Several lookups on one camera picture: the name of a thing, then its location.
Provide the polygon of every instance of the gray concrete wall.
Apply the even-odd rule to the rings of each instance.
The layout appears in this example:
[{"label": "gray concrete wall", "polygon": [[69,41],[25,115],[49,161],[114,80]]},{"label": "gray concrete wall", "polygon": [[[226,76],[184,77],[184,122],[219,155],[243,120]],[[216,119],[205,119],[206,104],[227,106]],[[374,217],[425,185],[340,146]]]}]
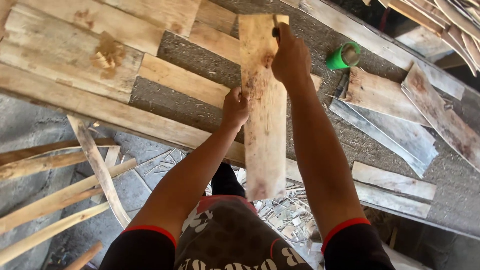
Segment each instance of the gray concrete wall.
[{"label": "gray concrete wall", "polygon": [[[0,153],[75,139],[64,114],[0,95]],[[70,184],[75,166],[0,181],[0,215],[30,204]],[[61,210],[0,235],[0,249],[58,221]],[[40,269],[50,240],[23,253],[0,270]]]}]

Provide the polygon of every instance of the black t-shirt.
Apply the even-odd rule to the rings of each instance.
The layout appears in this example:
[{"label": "black t-shirt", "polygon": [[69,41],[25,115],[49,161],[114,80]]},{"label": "black t-shirt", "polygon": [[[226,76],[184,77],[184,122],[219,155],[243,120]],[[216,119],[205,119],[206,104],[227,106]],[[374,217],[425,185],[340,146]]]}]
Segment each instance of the black t-shirt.
[{"label": "black t-shirt", "polygon": [[[325,268],[393,270],[376,231],[365,219],[346,221],[325,238]],[[100,270],[311,269],[240,196],[202,197],[182,227],[179,244],[155,226],[125,230],[111,244]]]}]

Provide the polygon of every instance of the red sleeve trim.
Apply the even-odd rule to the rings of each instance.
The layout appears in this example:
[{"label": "red sleeve trim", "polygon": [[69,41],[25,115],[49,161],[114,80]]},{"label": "red sleeve trim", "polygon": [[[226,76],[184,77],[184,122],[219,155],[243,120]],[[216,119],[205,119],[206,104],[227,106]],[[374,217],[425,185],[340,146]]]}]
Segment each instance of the red sleeve trim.
[{"label": "red sleeve trim", "polygon": [[165,235],[166,237],[168,237],[172,241],[175,249],[177,249],[177,242],[175,241],[175,238],[173,238],[173,235],[171,233],[169,233],[167,230],[165,230],[163,228],[160,228],[160,227],[157,227],[157,226],[153,226],[153,225],[133,226],[133,227],[130,227],[130,228],[127,228],[127,229],[123,230],[123,232],[121,232],[120,234],[125,233],[125,232],[129,232],[129,231],[135,231],[135,230],[149,230],[149,231],[155,231],[155,232],[161,233],[161,234]]},{"label": "red sleeve trim", "polygon": [[365,218],[354,218],[354,219],[350,219],[350,220],[347,220],[347,221],[344,221],[342,223],[340,223],[339,225],[335,226],[328,234],[327,234],[327,237],[325,237],[324,239],[324,243],[322,245],[322,254],[323,252],[325,251],[325,248],[327,247],[327,244],[328,244],[328,241],[330,241],[330,239],[332,239],[332,237],[339,231],[347,228],[347,227],[350,227],[352,225],[355,225],[355,224],[368,224],[370,225],[370,221],[368,221],[368,219],[365,219]]}]

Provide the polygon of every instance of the person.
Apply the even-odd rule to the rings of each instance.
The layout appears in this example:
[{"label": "person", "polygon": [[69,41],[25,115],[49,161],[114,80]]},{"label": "person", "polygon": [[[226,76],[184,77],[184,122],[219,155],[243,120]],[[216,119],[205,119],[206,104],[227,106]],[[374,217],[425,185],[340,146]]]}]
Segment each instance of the person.
[{"label": "person", "polygon": [[[293,140],[308,202],[323,239],[325,268],[389,269],[365,218],[347,158],[316,95],[310,51],[287,24],[272,62],[291,100]],[[311,269],[258,216],[223,157],[249,117],[249,97],[232,89],[220,128],[175,165],[111,244],[109,269]],[[212,196],[202,196],[212,180]]]}]

